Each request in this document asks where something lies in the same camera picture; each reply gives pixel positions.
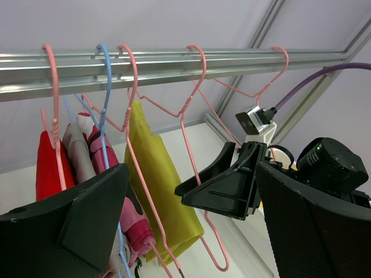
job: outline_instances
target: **fabric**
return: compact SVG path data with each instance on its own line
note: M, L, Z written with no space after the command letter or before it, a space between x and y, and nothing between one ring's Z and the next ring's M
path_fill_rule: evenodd
M66 180L66 187L68 189L75 185L75 181L72 176L70 164L68 163L66 149L62 142L60 142L60 156L64 179ZM40 135L37 152L36 201L40 201L61 191L56 150L50 144L48 133L43 131Z
M74 167L77 182L80 184L94 177L96 173L90 160L89 148L77 123L67 126L62 142Z
M178 173L162 139L159 135L153 135L148 127L140 101L133 103L129 124L130 142L165 229L166 242L173 254L178 257L191 247L200 235L203 235L203 228L194 209L182 205L181 198L174 195L175 187L180 184ZM125 163L129 167L130 183L153 228L156 239L155 246L165 263L169 264L172 260L163 247L161 231L128 147L125 151ZM152 250L146 255L147 261L151 261L155 257Z
M100 277L101 278L118 278L118 272L121 274L121 277L127 277L125 266L122 262L121 256L119 254L119 245L120 240L118 236L118 231L116 231L114 245L112 246L112 252L110 256L110 261L108 262L107 271L103 273ZM130 258L130 250L128 246L128 240L125 235L123 237L123 254L125 256L126 261Z
M94 125L88 113L79 113L76 117L76 122L82 129L83 135L87 140L90 158L96 173L103 172L106 167L104 165L100 131ZM105 140L108 162L110 167L112 167L119 162L107 136L105 136ZM148 223L147 216L131 187L128 187L123 202L120 224L122 232L128 238L130 248L128 264L131 267L138 256L146 254L151 249L151 244L155 244L154 234Z

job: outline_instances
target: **aluminum rod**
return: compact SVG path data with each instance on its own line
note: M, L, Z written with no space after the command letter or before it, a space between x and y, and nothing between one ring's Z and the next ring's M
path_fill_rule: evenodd
M203 120L205 123L211 128L218 136L223 140L223 142L231 142L232 139L229 136L229 134L226 132L226 130L221 126L219 121L216 119L214 114L211 113L206 113L205 116L203 117Z
M288 52L290 70L333 65L347 58L344 53L320 50ZM104 59L95 54L86 59L92 53L56 50L61 95L105 90ZM136 50L135 53L139 86L197 80L202 73L198 53L184 50ZM285 63L283 54L271 49L208 49L205 53L208 79L280 71ZM130 87L133 83L130 60L125 55L118 55L117 50L115 55L111 57L112 88ZM0 53L0 57L0 101L51 96L50 65L44 53L5 52Z

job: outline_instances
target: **white floor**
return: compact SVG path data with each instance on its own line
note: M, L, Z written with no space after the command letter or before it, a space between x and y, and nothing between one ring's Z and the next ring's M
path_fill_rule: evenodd
M188 139L194 154L198 171L207 167L219 154L224 143L206 125L196 125L187 128ZM194 175L180 130L161 134L170 157L182 181ZM119 160L123 160L125 144L114 146ZM35 200L35 167L0 175L0 213L5 213L12 208L32 203ZM225 262L216 238L203 218L203 213L197 210L198 217L205 230L205 240L215 254L219 264L224 267ZM228 272L220 272L214 266L201 241L196 242L184 254L179 256L179 263L185 277L273 277L267 265L257 255L255 250L240 233L229 218L210 213L210 219L216 225L220 237L225 245L230 258ZM145 263L140 269L142 278L167 277L155 260L150 264ZM174 263L169 266L174 277L180 277Z

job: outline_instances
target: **yellow cloth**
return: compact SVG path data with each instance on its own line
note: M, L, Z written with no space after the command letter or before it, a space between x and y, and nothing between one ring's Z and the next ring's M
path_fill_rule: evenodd
M129 137L138 164L147 183L163 228L166 242L178 257L191 247L204 231L192 207L180 203L181 197L174 195L174 189L180 184L178 173L159 135L153 135L144 117L141 102L133 103L129 122ZM144 189L139 180L129 148L126 147L125 163L129 167L130 183L141 203L156 238L156 248L166 264L172 262L162 245L161 231L151 210ZM156 256L151 250L147 262Z

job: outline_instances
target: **blue wire hanger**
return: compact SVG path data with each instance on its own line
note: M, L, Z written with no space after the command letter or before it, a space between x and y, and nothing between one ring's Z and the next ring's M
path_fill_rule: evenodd
M103 109L101 110L100 114L100 119L99 123L97 119L95 118L92 109L90 106L82 100L80 96L75 94L75 97L79 100L79 102L83 105L83 107L88 111L90 117L92 118L94 125L100 130L100 139L101 139L101 144L102 144L102 149L103 149L103 157L104 157L104 164L106 166L106 169L110 168L109 162L108 162L108 156L107 156L107 149L106 149L106 140L104 138L104 134L106 132L106 126L105 126L105 121L106 121L106 112L107 112L107 106L108 106L108 101L110 99L110 94L111 94L111 88L112 88L112 69L111 69L111 60L110 60L110 54L104 44L99 44L96 47L100 52L102 51L104 53L104 58L106 60L106 67L107 67L107 92L106 92L106 98L104 100L104 105ZM123 262L123 265L125 266L126 269L126 274L127 277L130 278L130 270L129 270L129 265L126 262L125 256L123 254L123 237L122 237L122 231L121 231L121 225L120 222L118 222L117 226L117 232L119 236L119 254L121 257L121 260Z
M63 96L63 99L64 99L64 103L66 105L66 109L67 109L67 113L68 113L68 117L70 118L70 123L74 123L75 122L75 119L72 115L72 112L71 112L71 108L70 108L70 104L68 103L68 99L67 99L67 96L64 95Z

